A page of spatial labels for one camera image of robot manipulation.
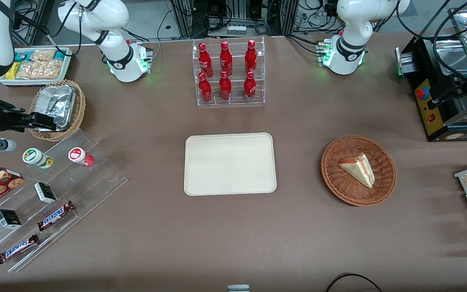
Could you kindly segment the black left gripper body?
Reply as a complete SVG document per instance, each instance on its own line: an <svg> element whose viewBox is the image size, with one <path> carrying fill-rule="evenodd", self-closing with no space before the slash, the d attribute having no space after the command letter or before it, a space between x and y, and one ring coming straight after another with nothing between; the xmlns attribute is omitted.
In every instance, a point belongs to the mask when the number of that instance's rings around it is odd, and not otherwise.
<svg viewBox="0 0 467 292"><path fill-rule="evenodd" d="M467 81L461 77L447 77L450 89L446 94L446 101L461 99L467 97Z"/></svg>

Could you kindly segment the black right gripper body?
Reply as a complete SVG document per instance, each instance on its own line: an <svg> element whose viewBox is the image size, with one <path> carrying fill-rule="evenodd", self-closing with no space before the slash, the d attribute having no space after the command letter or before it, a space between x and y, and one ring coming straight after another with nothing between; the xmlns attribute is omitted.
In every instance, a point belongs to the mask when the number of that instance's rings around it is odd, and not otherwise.
<svg viewBox="0 0 467 292"><path fill-rule="evenodd" d="M0 105L0 131L18 131L18 126L15 125L13 110L17 108L9 103Z"/></svg>

